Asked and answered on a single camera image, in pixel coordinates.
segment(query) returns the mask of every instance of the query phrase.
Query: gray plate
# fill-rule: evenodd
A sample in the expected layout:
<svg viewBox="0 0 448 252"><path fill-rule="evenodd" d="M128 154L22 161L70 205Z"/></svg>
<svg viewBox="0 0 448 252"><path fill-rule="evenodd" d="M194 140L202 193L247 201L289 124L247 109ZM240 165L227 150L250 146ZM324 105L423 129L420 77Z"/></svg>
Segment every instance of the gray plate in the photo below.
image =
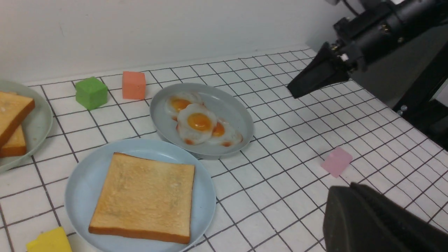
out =
<svg viewBox="0 0 448 252"><path fill-rule="evenodd" d="M28 152L23 156L0 158L0 172L4 172L19 165L22 160L30 157L38 150L48 133L50 133L53 124L53 113L48 102L29 87L0 80L0 91L16 92L18 95L31 97L36 104L35 109L22 123Z"/></svg>
<svg viewBox="0 0 448 252"><path fill-rule="evenodd" d="M206 143L188 145L176 131L177 122L165 112L165 102L170 96L182 92L194 91L200 94L205 106L218 117L224 118L243 135L240 144L231 147L212 146ZM160 137L192 153L195 157L218 159L234 154L244 148L254 135L254 121L246 108L230 94L207 85L197 83L179 83L159 91L151 101L151 118Z"/></svg>

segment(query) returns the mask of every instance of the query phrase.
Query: toast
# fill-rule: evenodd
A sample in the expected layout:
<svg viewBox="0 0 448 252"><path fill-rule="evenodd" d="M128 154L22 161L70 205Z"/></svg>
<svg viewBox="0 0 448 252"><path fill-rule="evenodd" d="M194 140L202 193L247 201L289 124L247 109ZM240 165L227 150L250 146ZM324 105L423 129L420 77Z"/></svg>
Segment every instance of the toast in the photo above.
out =
<svg viewBox="0 0 448 252"><path fill-rule="evenodd" d="M26 141L20 125L13 133L11 138L0 148L0 158L9 156L23 156L26 154Z"/></svg>
<svg viewBox="0 0 448 252"><path fill-rule="evenodd" d="M89 232L190 243L194 170L114 153Z"/></svg>
<svg viewBox="0 0 448 252"><path fill-rule="evenodd" d="M0 148L33 111L34 99L0 92Z"/></svg>

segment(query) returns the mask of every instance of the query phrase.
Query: white wall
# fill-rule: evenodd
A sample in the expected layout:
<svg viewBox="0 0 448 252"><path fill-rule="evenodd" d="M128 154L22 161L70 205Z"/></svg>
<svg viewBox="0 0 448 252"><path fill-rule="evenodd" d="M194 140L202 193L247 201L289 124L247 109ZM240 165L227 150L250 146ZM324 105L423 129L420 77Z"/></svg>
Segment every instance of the white wall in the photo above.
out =
<svg viewBox="0 0 448 252"><path fill-rule="evenodd" d="M0 78L25 82L304 45L349 15L324 0L2 0Z"/></svg>

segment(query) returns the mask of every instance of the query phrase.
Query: grid tablecloth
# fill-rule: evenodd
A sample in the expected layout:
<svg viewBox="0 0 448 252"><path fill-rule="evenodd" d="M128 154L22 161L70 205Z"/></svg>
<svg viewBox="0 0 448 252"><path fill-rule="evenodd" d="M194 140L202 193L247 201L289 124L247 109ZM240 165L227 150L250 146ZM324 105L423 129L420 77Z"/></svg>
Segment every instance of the grid tablecloth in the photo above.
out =
<svg viewBox="0 0 448 252"><path fill-rule="evenodd" d="M75 101L79 80L31 85L55 114L41 150L0 174L0 251L24 252L42 231L63 226L73 250L90 251L64 208L67 178L103 144L159 139L152 96L179 82L204 83L235 96L255 134L233 157L201 160L217 193L214 220L194 252L324 251L328 188L367 184L431 225L448 230L448 155L353 81L294 99L286 89L315 56L311 49L257 53L145 71L147 99L124 100L121 75L97 76L108 103L86 111ZM341 146L354 160L338 178L320 164Z"/></svg>

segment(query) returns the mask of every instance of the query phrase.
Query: light blue plate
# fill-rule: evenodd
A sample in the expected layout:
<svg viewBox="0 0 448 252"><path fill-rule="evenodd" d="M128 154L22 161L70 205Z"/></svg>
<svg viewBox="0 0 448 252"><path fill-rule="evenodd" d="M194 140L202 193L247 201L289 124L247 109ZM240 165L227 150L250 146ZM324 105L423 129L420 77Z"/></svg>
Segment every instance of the light blue plate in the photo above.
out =
<svg viewBox="0 0 448 252"><path fill-rule="evenodd" d="M87 230L114 152L170 163L196 166L193 183L190 244L94 235ZM76 232L90 245L104 252L181 252L193 246L205 233L215 213L216 194L208 171L194 156L171 143L127 139L104 145L81 161L69 178L65 208Z"/></svg>
<svg viewBox="0 0 448 252"><path fill-rule="evenodd" d="M53 113L50 104L39 93L27 86L0 80L0 91L15 92L21 96L31 97L36 105L22 122L27 152L23 156L0 158L0 172L4 172L20 165L23 160L36 153L50 133L53 124Z"/></svg>

